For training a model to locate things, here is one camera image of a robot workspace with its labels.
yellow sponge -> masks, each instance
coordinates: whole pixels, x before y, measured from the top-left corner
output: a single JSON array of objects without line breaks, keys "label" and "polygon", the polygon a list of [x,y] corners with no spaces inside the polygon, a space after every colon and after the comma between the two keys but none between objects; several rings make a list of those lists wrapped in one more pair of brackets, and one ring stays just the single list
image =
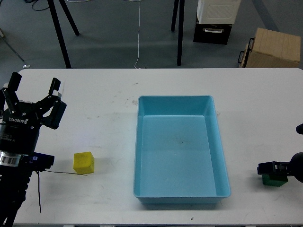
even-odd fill
[{"label": "yellow sponge", "polygon": [[73,169],[78,174],[91,174],[95,170],[94,157],[90,151],[74,154]]}]

green cube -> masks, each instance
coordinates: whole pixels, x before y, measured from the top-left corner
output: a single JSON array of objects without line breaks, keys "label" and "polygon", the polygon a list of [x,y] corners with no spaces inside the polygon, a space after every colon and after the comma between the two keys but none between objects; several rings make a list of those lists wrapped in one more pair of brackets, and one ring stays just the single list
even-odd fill
[{"label": "green cube", "polygon": [[278,175],[262,175],[262,181],[264,185],[280,187],[283,184],[287,183],[287,176],[278,176]]}]

blue plastic bin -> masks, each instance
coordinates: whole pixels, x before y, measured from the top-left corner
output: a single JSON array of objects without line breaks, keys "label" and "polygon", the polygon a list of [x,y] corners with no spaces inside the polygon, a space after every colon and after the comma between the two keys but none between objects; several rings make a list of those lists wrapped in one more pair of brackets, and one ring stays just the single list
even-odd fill
[{"label": "blue plastic bin", "polygon": [[141,96],[134,195],[142,203],[217,203],[231,190],[211,96]]}]

cable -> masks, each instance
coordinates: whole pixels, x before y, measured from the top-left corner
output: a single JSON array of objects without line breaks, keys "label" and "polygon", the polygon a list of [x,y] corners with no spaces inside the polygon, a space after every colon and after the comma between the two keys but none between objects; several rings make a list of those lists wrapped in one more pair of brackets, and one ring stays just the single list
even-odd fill
[{"label": "cable", "polygon": [[45,9],[34,9],[34,5],[39,1],[39,0],[23,0],[25,3],[33,3],[32,4],[32,9],[34,11],[44,11],[47,10],[49,7],[46,7]]},{"label": "cable", "polygon": [[40,200],[40,175],[39,175],[39,171],[36,171],[37,175],[38,175],[38,197],[39,197],[39,208],[40,208],[40,213],[41,213],[41,200]]},{"label": "cable", "polygon": [[129,0],[129,1],[133,1],[133,2],[139,2],[139,26],[138,26],[138,58],[137,58],[137,61],[136,63],[134,64],[134,68],[135,69],[138,69],[136,67],[136,64],[138,63],[138,60],[139,60],[139,43],[140,43],[140,11],[141,11],[141,1],[142,0]]},{"label": "cable", "polygon": [[86,174],[76,174],[76,173],[68,173],[68,172],[56,172],[56,171],[50,171],[50,170],[45,170],[46,172],[50,173],[59,173],[59,174],[75,174],[75,175],[82,175],[82,176],[87,176]]}]

gray floor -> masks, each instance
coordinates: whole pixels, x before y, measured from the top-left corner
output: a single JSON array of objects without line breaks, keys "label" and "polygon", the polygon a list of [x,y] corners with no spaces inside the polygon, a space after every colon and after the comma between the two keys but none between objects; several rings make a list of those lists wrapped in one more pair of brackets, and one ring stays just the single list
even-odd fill
[{"label": "gray floor", "polygon": [[[197,0],[185,3],[182,66],[177,66],[178,33],[170,31],[174,0],[143,0],[141,68],[237,68],[239,52],[257,27],[303,36],[302,0],[243,0],[227,45],[194,43]],[[127,0],[67,2],[80,31],[75,36],[55,1],[73,68],[133,68],[138,54],[139,3]],[[47,6],[40,0],[36,9]],[[23,0],[3,0],[0,28],[23,63],[0,40],[0,84],[24,64],[31,69],[65,68],[49,10],[34,11]]]}]

